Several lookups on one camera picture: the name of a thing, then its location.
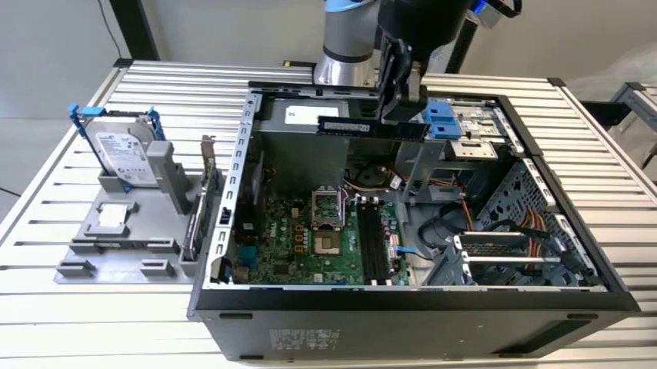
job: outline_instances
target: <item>white wall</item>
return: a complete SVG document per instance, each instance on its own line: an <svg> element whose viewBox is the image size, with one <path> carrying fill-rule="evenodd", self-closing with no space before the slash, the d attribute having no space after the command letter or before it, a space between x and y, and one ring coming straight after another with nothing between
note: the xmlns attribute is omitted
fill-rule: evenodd
<svg viewBox="0 0 657 369"><path fill-rule="evenodd" d="M70 127L68 105L89 101L116 58L96 0L0 1L0 187L24 190ZM14 201L0 192L0 220Z"/></svg>
<svg viewBox="0 0 657 369"><path fill-rule="evenodd" d="M323 5L321 0L144 0L162 59L248 66L319 59Z"/></svg>
<svg viewBox="0 0 657 369"><path fill-rule="evenodd" d="M655 0L524 0L522 14L479 29L462 73L580 78L657 42Z"/></svg>
<svg viewBox="0 0 657 369"><path fill-rule="evenodd" d="M116 58L96 0L1 1L0 118L65 118L68 104L88 102Z"/></svg>

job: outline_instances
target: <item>black cable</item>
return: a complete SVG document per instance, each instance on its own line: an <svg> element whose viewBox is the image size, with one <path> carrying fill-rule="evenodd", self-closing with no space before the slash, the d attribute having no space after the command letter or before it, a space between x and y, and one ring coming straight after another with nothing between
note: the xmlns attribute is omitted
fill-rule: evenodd
<svg viewBox="0 0 657 369"><path fill-rule="evenodd" d="M640 169L646 169L647 165L650 165L650 162L652 160L654 154L647 155L647 158L643 160L640 163Z"/></svg>
<svg viewBox="0 0 657 369"><path fill-rule="evenodd" d="M416 256L417 258L420 258L421 260L428 260L428 261L432 261L432 258L428 258L425 256L423 256L419 251L417 252L403 252L403 254L412 254L413 256Z"/></svg>
<svg viewBox="0 0 657 369"><path fill-rule="evenodd" d="M436 213L437 209L439 208L435 208L432 210L431 217L435 217L435 213ZM436 227L436 224L435 223L432 224L432 233L435 233L435 235L437 236L439 239L441 239L441 240L444 239L444 237L441 237L441 234L437 233L437 227Z"/></svg>
<svg viewBox="0 0 657 369"><path fill-rule="evenodd" d="M444 244L432 244L431 242L428 242L425 240L425 238L423 237L423 233L425 232L425 230L432 227L432 225L435 223L439 223L440 226L447 230L450 231L452 234L458 234L460 232L464 232L464 228L459 228L456 226L454 226L450 222L447 222L443 217L447 215L447 213L452 212L454 210L456 209L460 209L460 203L451 203L451 204L447 204L444 206L440 207L440 210L437 211L437 215L435 217L431 217L429 219L427 219L427 221L424 223L421 223L421 225L417 227L417 231L416 231L416 236L417 236L417 239L419 239L419 242L427 247L427 248L437 248L437 249L443 249L447 247L447 243Z"/></svg>
<svg viewBox="0 0 657 369"><path fill-rule="evenodd" d="M507 226L510 231L526 234L528 237L534 238L538 242L540 242L546 239L550 239L550 234L547 232L539 231L538 229L532 229L532 228L523 228L519 225L516 225L511 219L502 219L500 221L496 221L495 223L488 224L482 229L482 232L494 231L496 228L499 228L502 226Z"/></svg>
<svg viewBox="0 0 657 369"><path fill-rule="evenodd" d="M100 6L100 14L102 15L104 27L106 28L106 33L109 33L109 37L112 38L113 46L116 46L116 52L118 53L118 58L122 59L121 49L118 48L118 44L116 43L116 39L113 38L112 30L109 29L109 25L106 23L106 17L104 16L102 3L100 0L96 0Z"/></svg>
<svg viewBox="0 0 657 369"><path fill-rule="evenodd" d="M356 171L356 176L352 178L352 179L353 179L353 181L357 181L357 179L360 178L361 172L364 172L364 171L365 171L365 169L367 169L368 167L369 167L369 165L363 165L363 166L360 167L360 169L357 169L357 171Z"/></svg>
<svg viewBox="0 0 657 369"><path fill-rule="evenodd" d="M17 198L22 196L22 194L18 194L17 192L13 192L12 190L6 190L5 188L0 187L0 191L6 192L8 194L13 194Z"/></svg>

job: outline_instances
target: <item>slotted aluminum surface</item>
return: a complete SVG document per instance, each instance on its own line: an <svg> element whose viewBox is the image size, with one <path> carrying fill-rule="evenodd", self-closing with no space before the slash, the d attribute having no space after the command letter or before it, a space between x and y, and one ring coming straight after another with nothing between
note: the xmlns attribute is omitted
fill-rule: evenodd
<svg viewBox="0 0 657 369"><path fill-rule="evenodd" d="M308 69L227 68L136 62L113 70L93 105L161 112L174 158L198 169L204 134L231 138L248 80L309 83ZM657 367L657 208L654 194L595 129L567 91L543 79L429 75L433 91L507 95L538 138L568 196L604 249L642 315L538 360L498 360L514 368ZM590 159L604 159L595 163ZM74 135L65 135L0 225L0 367L243 367L227 363L202 324L186 322L188 285L57 285L56 263L89 210L98 168ZM276 367L487 367L490 361L307 362Z"/></svg>

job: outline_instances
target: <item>orange wire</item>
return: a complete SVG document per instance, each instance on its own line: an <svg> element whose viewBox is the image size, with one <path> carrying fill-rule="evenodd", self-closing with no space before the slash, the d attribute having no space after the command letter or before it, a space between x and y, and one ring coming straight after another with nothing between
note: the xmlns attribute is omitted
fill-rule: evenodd
<svg viewBox="0 0 657 369"><path fill-rule="evenodd" d="M464 202L464 187L460 186L460 206L463 207L464 219L466 219L466 228L468 231L474 229L472 219L470 218L470 210L468 205Z"/></svg>
<svg viewBox="0 0 657 369"><path fill-rule="evenodd" d="M530 221L530 228L534 228L534 212L532 212L532 209L527 208L526 209L526 216L528 215L528 221ZM535 249L535 246L534 246L534 240L531 240L530 238L530 247L528 247L528 251L527 251L527 256L530 258L532 258L534 256L534 249ZM534 265L532 264L527 264L524 266L524 269L532 269L534 268Z"/></svg>
<svg viewBox="0 0 657 369"><path fill-rule="evenodd" d="M544 220L543 217L539 216L538 212L534 211L534 216L535 216L535 225L538 226L540 231L546 231L547 228L544 226ZM535 257L540 256L540 244L535 242Z"/></svg>
<svg viewBox="0 0 657 369"><path fill-rule="evenodd" d="M408 177L401 177L401 179L404 181L408 181ZM428 179L431 181L431 183L433 183L435 185L440 185L440 186L451 186L451 183L448 181L444 181L441 179L435 179L435 178L431 178Z"/></svg>

